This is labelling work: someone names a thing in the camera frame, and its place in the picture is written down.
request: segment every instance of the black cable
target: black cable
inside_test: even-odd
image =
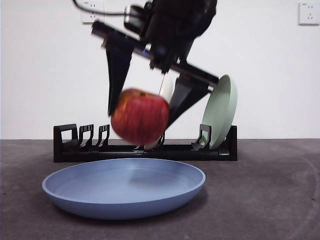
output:
[[[98,15],[106,15],[106,16],[132,16],[132,17],[138,17],[137,15],[130,14],[130,13],[125,13],[125,12],[105,12],[105,11],[93,11],[92,9],[85,8],[83,6],[80,6],[77,3],[77,0],[72,0],[74,5],[78,8],[81,9],[82,11],[88,12],[88,13],[95,13]]]

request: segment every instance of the gray floor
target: gray floor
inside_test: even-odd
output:
[[[206,173],[199,195],[172,212],[104,221],[55,207],[42,180],[50,140],[1,141],[3,240],[320,240],[320,139],[239,140],[238,162],[190,164]]]

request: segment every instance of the electrical socket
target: electrical socket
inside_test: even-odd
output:
[[[100,20],[101,22],[105,21],[105,18],[103,15],[97,15],[94,13],[94,11],[99,11],[99,12],[103,12],[105,10],[105,1],[100,0],[94,0],[94,1],[90,1],[90,0],[84,0],[83,1],[83,6],[86,9],[90,9],[92,10],[92,12],[87,12],[87,11],[83,11],[81,13],[81,20],[83,24],[92,24],[94,21],[96,20]]]
[[[320,24],[320,1],[299,3],[299,25]]]

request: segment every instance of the black dish rack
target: black dish rack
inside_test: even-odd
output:
[[[63,141],[62,132],[71,130],[71,140]],[[85,132],[90,132],[89,139],[83,143]],[[203,132],[207,133],[208,141],[200,144]],[[191,144],[181,144],[179,139],[171,139],[174,144],[165,141],[162,135],[158,147],[153,150],[144,150],[129,144],[110,144],[110,125],[99,127],[99,135],[96,144],[93,144],[94,125],[79,127],[79,137],[76,124],[59,125],[53,127],[53,162],[93,162],[105,159],[121,158],[153,158],[173,161],[237,161],[237,126],[231,126],[229,132],[216,150],[210,150],[212,129],[211,126],[201,124],[199,137]]]

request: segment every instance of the green plate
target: green plate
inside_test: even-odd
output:
[[[210,150],[217,149],[225,140],[234,120],[238,92],[235,82],[229,75],[220,78],[206,104],[202,124],[211,126]],[[200,144],[204,144],[208,135],[204,132]]]

